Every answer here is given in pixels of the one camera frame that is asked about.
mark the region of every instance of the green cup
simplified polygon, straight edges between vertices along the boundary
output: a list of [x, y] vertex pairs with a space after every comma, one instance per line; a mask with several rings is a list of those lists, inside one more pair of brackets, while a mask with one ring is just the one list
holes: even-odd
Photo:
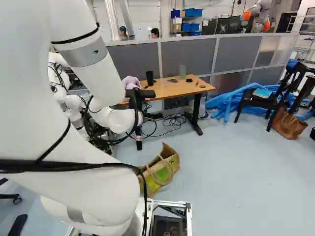
[[179, 66], [179, 77], [181, 80], [186, 79], [186, 66], [185, 65], [180, 65]]

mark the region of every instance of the pink cloth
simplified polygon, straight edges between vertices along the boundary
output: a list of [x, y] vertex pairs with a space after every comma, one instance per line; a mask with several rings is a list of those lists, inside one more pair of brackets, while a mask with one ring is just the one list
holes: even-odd
[[[123, 86], [124, 86], [125, 90], [126, 89], [133, 89], [133, 88], [141, 89], [140, 81], [136, 77], [127, 76], [122, 80], [122, 82], [123, 82]], [[127, 101], [129, 101], [129, 98], [125, 97], [124, 102], [127, 102]]]

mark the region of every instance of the blue storage bin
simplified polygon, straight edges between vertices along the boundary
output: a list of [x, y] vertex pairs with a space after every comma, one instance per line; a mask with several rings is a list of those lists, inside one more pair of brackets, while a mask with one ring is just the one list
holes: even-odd
[[200, 32], [200, 31], [197, 31], [197, 32], [195, 32], [195, 31], [194, 31], [194, 32], [189, 32], [188, 35], [189, 35], [189, 36], [199, 36], [199, 35], [201, 35], [201, 32]]
[[182, 24], [183, 31], [190, 31], [190, 24]]
[[181, 16], [181, 11], [180, 10], [173, 9], [171, 11], [171, 18], [176, 18], [176, 17], [180, 17], [180, 16]]
[[197, 17], [201, 17], [202, 16], [202, 9], [195, 9], [194, 10], [194, 16], [197, 16]]
[[191, 31], [197, 31], [197, 30], [199, 30], [199, 25], [200, 25], [200, 24], [190, 24], [190, 30], [191, 30]]
[[192, 17], [192, 16], [199, 17], [199, 16], [202, 16], [202, 9], [188, 8], [188, 9], [185, 9], [184, 11], [185, 11], [186, 17]]

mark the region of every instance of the door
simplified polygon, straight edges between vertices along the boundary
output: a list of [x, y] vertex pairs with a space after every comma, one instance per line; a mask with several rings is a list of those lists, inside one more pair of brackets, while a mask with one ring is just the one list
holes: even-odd
[[296, 16], [296, 14], [296, 12], [282, 13], [276, 33], [286, 33], [286, 30], [291, 31], [293, 27], [292, 23], [295, 21], [295, 17], [291, 20], [291, 16]]

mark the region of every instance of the cardboard box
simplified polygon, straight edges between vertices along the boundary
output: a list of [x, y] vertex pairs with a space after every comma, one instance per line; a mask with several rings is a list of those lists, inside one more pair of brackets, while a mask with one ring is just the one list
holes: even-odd
[[185, 11], [181, 11], [181, 17], [185, 17], [186, 16], [186, 12]]
[[181, 24], [183, 22], [182, 18], [174, 18], [173, 23], [174, 24]]
[[182, 24], [172, 24], [172, 32], [182, 31]]

